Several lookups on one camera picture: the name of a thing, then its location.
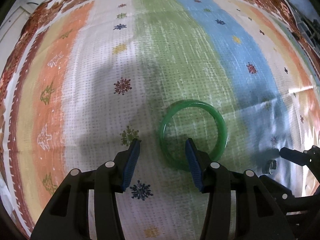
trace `white floor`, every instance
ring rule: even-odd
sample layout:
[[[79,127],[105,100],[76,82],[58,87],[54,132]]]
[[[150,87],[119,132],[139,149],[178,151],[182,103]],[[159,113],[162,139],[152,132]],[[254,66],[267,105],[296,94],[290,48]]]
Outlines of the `white floor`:
[[[17,43],[23,25],[37,5],[45,0],[17,0],[0,27],[0,73],[6,60]]]

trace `brown stripe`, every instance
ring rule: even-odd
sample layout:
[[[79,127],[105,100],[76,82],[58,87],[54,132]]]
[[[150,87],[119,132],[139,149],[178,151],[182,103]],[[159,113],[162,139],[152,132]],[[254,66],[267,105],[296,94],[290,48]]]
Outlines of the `brown stripe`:
[[[18,82],[16,85],[16,90],[14,92],[13,96],[13,103],[12,103],[12,110],[10,113],[10,119],[9,119],[9,140],[8,140],[8,149],[9,149],[9,165],[10,165],[10,174],[12,176],[13,181],[13,188],[16,191],[15,197],[18,199],[18,209],[21,213],[21,216],[23,220],[25,221],[27,227],[29,228],[30,232],[32,232],[32,229],[34,228],[33,220],[30,216],[28,207],[23,199],[23,188],[22,188],[22,182],[21,182],[21,176],[19,171],[19,164],[18,164],[18,147],[16,143],[16,123],[18,118],[18,110],[19,110],[19,102],[18,98],[21,93],[21,88],[23,85],[23,82],[28,74],[28,69],[31,65],[32,60],[34,59],[38,49],[39,45],[41,44],[46,32],[48,29],[44,30],[43,32],[39,33],[35,39],[35,41],[32,44],[32,47],[28,53],[28,56],[26,58],[26,61],[23,64],[23,67],[20,71],[20,76],[18,78]]]

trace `green bangle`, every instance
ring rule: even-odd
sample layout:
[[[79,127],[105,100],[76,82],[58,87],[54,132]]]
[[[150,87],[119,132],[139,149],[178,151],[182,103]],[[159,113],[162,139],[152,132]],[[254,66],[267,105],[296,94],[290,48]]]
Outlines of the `green bangle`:
[[[166,114],[163,121],[160,124],[159,128],[159,137],[160,137],[160,147],[162,152],[164,153],[164,157],[168,161],[168,163],[178,169],[178,170],[184,170],[189,171],[189,166],[187,160],[185,161],[177,161],[175,160],[168,151],[167,144],[164,141],[164,131],[165,127],[167,126],[167,123],[170,121],[170,119],[180,110],[185,109],[187,107],[199,107],[207,111],[213,118],[217,125],[218,129],[218,140],[214,147],[214,149],[209,153],[209,157],[212,161],[217,161],[220,159],[221,155],[223,154],[224,149],[226,148],[227,139],[228,139],[228,131],[226,123],[224,122],[224,119],[222,115],[211,105],[201,102],[198,100],[187,100],[182,101],[181,103],[175,104]]]

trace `green stripe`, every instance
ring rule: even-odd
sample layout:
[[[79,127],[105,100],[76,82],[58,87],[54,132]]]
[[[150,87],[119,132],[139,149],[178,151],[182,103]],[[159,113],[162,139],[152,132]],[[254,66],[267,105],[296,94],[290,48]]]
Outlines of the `green stripe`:
[[[246,155],[248,132],[240,119],[230,82],[219,62],[209,36],[176,0],[133,0],[136,9],[136,53],[144,77],[147,102],[153,117],[154,131],[173,103],[197,99],[213,105],[223,115],[228,127],[228,145],[220,160],[231,170],[243,172],[251,167]],[[167,128],[169,148],[174,157],[185,158],[184,143],[192,137],[200,150],[214,147],[217,131],[213,118],[196,108],[182,110]],[[173,199],[189,194],[189,209],[179,212],[198,237],[201,233],[207,197],[199,195],[190,176],[175,172],[176,179],[166,183],[163,191]]]

